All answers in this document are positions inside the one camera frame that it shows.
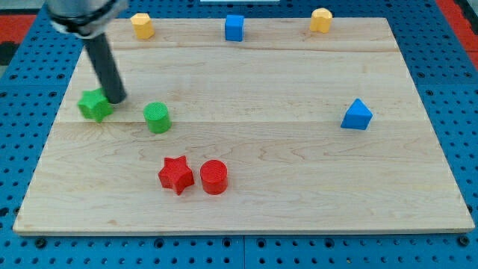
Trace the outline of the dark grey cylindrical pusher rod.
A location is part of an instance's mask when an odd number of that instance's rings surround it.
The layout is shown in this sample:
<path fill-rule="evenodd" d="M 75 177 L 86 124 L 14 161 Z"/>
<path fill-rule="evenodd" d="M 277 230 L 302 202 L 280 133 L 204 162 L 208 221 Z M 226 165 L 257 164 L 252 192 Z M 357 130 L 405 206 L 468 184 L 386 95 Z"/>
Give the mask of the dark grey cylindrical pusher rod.
<path fill-rule="evenodd" d="M 106 35 L 83 39 L 83 44 L 107 100 L 111 104 L 123 102 L 127 94 Z"/>

